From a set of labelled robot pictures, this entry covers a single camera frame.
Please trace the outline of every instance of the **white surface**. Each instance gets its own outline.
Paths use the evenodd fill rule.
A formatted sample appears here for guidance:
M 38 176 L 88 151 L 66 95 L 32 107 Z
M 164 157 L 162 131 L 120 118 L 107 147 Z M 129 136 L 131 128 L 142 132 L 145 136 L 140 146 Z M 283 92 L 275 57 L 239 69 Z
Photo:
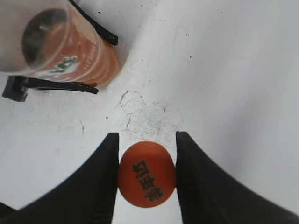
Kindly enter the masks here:
M 80 4 L 119 35 L 122 70 L 97 96 L 30 91 L 24 104 L 0 98 L 0 201 L 20 208 L 37 199 L 108 132 L 120 133 L 120 155 L 154 140 L 175 160 L 174 134 L 185 130 L 237 180 L 299 213 L 299 1 Z M 114 223 L 141 222 L 180 224 L 176 193 L 152 209 L 118 194 Z

